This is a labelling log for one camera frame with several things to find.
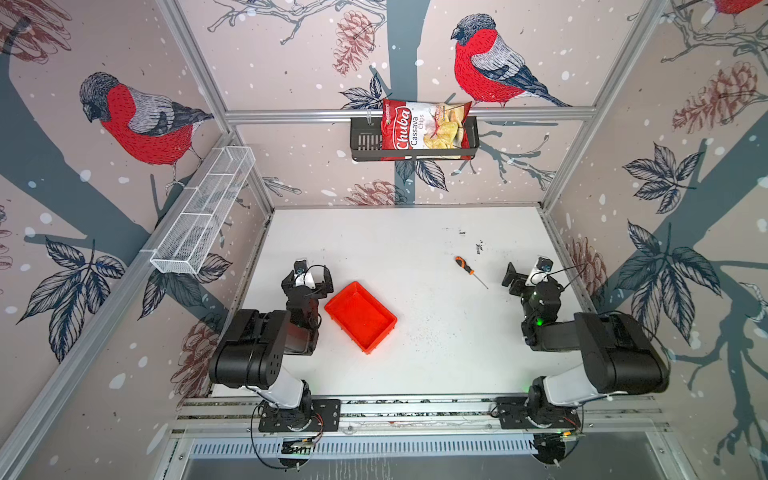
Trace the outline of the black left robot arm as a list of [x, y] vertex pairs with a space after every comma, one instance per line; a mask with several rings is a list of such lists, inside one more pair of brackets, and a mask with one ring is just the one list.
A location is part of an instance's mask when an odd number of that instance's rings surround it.
[[254, 413], [261, 433], [319, 435], [339, 428], [340, 402], [315, 399], [308, 382], [283, 366], [286, 356], [313, 355], [322, 325], [319, 301], [334, 291], [326, 266], [320, 267], [318, 278], [311, 269], [298, 260], [281, 281], [284, 309], [239, 310], [209, 361], [213, 384], [244, 389], [261, 399]]

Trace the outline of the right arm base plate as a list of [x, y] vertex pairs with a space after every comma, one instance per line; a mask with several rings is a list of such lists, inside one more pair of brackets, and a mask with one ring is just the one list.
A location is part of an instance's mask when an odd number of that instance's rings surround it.
[[577, 408], [554, 406], [527, 396], [497, 397], [490, 415], [500, 422], [503, 430], [579, 430], [582, 427]]

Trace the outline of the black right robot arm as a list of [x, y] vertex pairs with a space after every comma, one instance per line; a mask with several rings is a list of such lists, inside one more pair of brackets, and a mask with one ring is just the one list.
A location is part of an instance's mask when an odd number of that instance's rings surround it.
[[540, 257], [528, 274], [508, 264], [501, 285], [520, 299], [521, 331], [531, 350], [577, 352], [581, 363], [536, 378], [525, 397], [497, 398], [492, 413], [505, 430], [577, 431], [582, 428], [579, 410], [589, 402], [668, 388], [669, 367], [633, 317], [576, 312], [571, 320], [558, 319], [566, 287], [552, 276], [552, 267], [547, 257]]

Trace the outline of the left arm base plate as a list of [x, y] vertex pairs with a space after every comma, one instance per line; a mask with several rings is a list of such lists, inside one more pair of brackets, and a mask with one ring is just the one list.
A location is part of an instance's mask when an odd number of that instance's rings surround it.
[[336, 432], [341, 417], [341, 401], [315, 399], [295, 409], [280, 409], [263, 402], [257, 410], [259, 433], [325, 433]]

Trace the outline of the orange black screwdriver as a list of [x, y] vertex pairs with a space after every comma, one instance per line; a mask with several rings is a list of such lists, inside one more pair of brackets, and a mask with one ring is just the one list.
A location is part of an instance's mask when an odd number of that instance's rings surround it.
[[488, 289], [488, 286], [485, 284], [485, 282], [476, 275], [475, 270], [469, 265], [466, 259], [464, 259], [461, 256], [456, 256], [454, 258], [455, 263], [463, 270], [465, 271], [469, 276], [474, 277], [481, 285], [483, 285], [486, 289]]

